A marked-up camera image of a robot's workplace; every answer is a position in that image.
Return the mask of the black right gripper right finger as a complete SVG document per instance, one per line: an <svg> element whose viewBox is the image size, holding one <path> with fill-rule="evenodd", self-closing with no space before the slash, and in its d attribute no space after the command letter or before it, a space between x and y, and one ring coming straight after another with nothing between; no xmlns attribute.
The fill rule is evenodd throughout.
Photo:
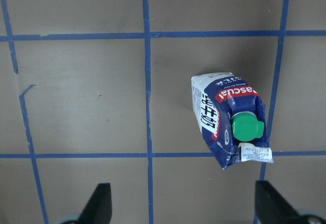
<svg viewBox="0 0 326 224"><path fill-rule="evenodd" d="M318 215L300 214L268 181L255 183L255 213L263 224L325 223Z"/></svg>

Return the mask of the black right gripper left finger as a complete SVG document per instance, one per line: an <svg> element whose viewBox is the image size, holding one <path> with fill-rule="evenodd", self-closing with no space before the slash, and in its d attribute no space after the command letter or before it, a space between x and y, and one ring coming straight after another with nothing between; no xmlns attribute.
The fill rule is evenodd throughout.
<svg viewBox="0 0 326 224"><path fill-rule="evenodd" d="M100 183L75 223L110 223L112 212L111 185Z"/></svg>

